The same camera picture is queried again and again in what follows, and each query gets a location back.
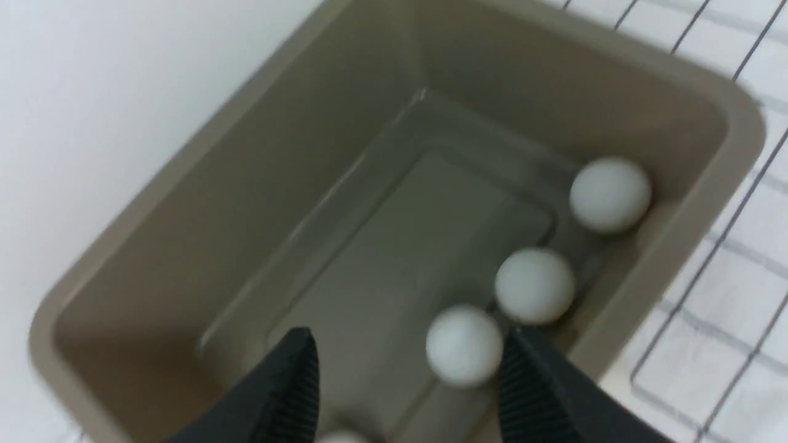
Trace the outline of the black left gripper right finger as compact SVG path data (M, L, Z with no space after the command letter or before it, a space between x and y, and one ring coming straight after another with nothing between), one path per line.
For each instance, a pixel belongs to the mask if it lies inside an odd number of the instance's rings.
M504 343L498 390L503 442L669 442L597 387L534 326Z

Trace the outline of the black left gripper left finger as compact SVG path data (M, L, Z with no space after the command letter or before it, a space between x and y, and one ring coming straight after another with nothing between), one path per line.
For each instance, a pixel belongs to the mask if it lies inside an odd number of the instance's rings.
M307 327L272 351L211 409L167 442L313 442L320 407L318 348Z

